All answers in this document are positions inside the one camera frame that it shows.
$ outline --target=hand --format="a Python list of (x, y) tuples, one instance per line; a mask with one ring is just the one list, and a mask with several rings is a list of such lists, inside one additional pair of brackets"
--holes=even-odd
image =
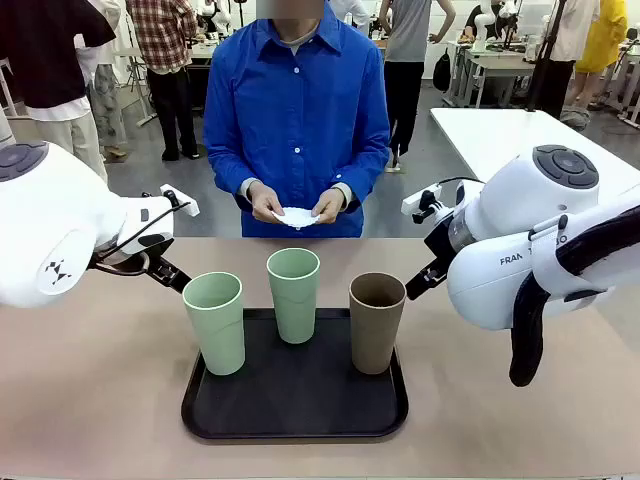
[(344, 193), (341, 190), (330, 188), (320, 195), (320, 200), (313, 207), (311, 215), (314, 217), (316, 215), (319, 216), (317, 224), (335, 223), (344, 201)]
[(273, 212), (276, 212), (278, 215), (284, 215), (284, 211), (278, 200), (278, 195), (273, 188), (256, 181), (249, 186), (247, 193), (249, 194), (249, 198), (251, 198), (253, 217), (256, 220), (265, 223), (282, 223), (273, 215)]

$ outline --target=person in yellow shirt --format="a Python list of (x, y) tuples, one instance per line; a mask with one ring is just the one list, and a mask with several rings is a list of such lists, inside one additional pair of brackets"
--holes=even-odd
[(605, 68), (618, 59), (627, 34), (625, 0), (600, 0), (600, 18), (591, 24), (587, 47), (576, 63), (576, 79), (565, 104), (586, 109), (596, 94)]

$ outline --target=brown cup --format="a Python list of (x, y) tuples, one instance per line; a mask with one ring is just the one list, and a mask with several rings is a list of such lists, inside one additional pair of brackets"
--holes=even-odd
[(378, 375), (391, 363), (407, 290), (396, 277), (365, 273), (351, 282), (349, 297), (353, 365)]

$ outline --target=black tray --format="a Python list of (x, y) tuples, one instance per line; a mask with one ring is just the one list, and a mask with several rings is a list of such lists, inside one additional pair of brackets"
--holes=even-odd
[(368, 376), (351, 363), (346, 309), (318, 309), (303, 345), (278, 336), (273, 309), (245, 310), (246, 362), (228, 377), (202, 355), (182, 402), (182, 420), (208, 440), (382, 437), (407, 418), (409, 401), (396, 352), (386, 372)]

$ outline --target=black pants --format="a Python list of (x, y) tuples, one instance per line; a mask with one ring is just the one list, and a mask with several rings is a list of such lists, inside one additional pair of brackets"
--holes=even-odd
[(386, 62), (384, 87), (391, 127), (391, 150), (407, 153), (418, 114), (424, 62)]
[(189, 155), (197, 152), (196, 136), (193, 132), (191, 111), (191, 86), (189, 76), (183, 68), (178, 73), (158, 75), (149, 69), (149, 90), (153, 96), (156, 113), (162, 127), (162, 136), (167, 156), (177, 157), (178, 138), (176, 117), (180, 128), (182, 151)]
[(542, 82), (540, 96), (535, 105), (537, 110), (547, 112), (552, 117), (560, 118), (574, 64), (575, 62), (555, 62), (550, 60), (546, 74), (544, 78), (541, 78), (542, 63), (538, 62), (533, 71), (531, 90), (529, 91), (531, 95), (535, 91), (536, 84)]

